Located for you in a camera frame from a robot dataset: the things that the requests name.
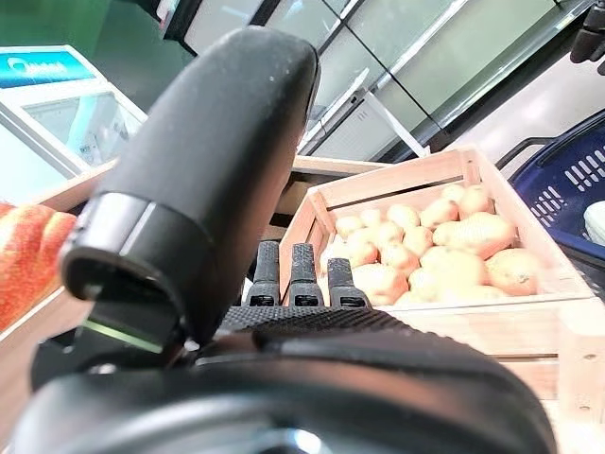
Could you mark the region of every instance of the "wooden box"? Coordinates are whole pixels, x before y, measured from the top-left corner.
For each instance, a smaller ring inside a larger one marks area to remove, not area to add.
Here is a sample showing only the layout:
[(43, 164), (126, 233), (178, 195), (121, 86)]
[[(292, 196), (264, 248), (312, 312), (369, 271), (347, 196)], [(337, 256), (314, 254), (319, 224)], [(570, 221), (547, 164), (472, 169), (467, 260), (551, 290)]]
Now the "wooden box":
[[(474, 148), (457, 148), (309, 189), (280, 245), (284, 301), (293, 244), (313, 244), (319, 266), (337, 218), (367, 208), (386, 212), (394, 203), (423, 209), (453, 182), (482, 183), (490, 190), (496, 212), (517, 226), (523, 246), (545, 263), (540, 294), (464, 306), (450, 302), (381, 309), (500, 360), (525, 380), (553, 421), (559, 422), (565, 453), (593, 452), (584, 444), (573, 447), (582, 437), (569, 434), (592, 429), (603, 434), (605, 308), (500, 172)], [(604, 444), (595, 446), (601, 449)]]

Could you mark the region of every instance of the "vegetable display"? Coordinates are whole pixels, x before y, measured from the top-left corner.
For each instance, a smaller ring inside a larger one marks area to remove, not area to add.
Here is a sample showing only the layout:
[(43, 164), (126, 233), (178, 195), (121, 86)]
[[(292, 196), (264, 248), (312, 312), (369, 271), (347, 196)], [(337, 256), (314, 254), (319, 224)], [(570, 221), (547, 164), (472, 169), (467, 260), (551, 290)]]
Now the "vegetable display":
[(0, 332), (60, 284), (57, 258), (76, 217), (0, 203)]
[(496, 214), (481, 185), (449, 184), (422, 211), (397, 203), (339, 218), (336, 227), (320, 274), (329, 258), (348, 258), (355, 285), (374, 306), (464, 304), (539, 290), (543, 264), (519, 247), (516, 227)]

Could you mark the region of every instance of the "blue shopping basket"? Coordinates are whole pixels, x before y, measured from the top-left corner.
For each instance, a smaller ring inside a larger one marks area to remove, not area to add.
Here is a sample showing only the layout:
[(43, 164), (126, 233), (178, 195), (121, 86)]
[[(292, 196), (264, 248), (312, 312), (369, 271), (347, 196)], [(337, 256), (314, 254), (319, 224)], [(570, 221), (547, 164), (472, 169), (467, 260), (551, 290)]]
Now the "blue shopping basket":
[(531, 212), (572, 258), (605, 271), (605, 247), (590, 241), (584, 211), (605, 200), (605, 110), (559, 137), (531, 137), (496, 163), (544, 145), (510, 177)]

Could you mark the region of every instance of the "refrigerator display case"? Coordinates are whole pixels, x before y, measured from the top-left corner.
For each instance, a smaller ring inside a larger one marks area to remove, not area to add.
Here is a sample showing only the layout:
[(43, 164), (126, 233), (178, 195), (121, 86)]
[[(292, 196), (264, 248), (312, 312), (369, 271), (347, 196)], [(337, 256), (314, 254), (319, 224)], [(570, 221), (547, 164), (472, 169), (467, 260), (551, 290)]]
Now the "refrigerator display case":
[(0, 200), (111, 161), (146, 119), (69, 45), (0, 47)]

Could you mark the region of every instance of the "green light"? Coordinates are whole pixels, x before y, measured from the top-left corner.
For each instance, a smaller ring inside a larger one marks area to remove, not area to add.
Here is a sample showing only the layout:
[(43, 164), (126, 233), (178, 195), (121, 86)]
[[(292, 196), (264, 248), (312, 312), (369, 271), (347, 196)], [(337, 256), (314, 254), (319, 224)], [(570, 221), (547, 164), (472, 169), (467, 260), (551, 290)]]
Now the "green light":
[(148, 352), (156, 353), (156, 354), (162, 353), (162, 347), (160, 345), (156, 345), (147, 340), (142, 340), (142, 339), (136, 338), (130, 334), (123, 333), (122, 331), (118, 331), (117, 329), (109, 328), (108, 326), (105, 326), (104, 324), (100, 324), (100, 323), (96, 323), (96, 322), (87, 320), (86, 322), (84, 322), (83, 326), (87, 327), (88, 329), (92, 329), (93, 331), (96, 331), (97, 333), (108, 336), (110, 338), (114, 338), (119, 341), (129, 343), (130, 345), (134, 345), (135, 347), (138, 347), (142, 350), (147, 350)]

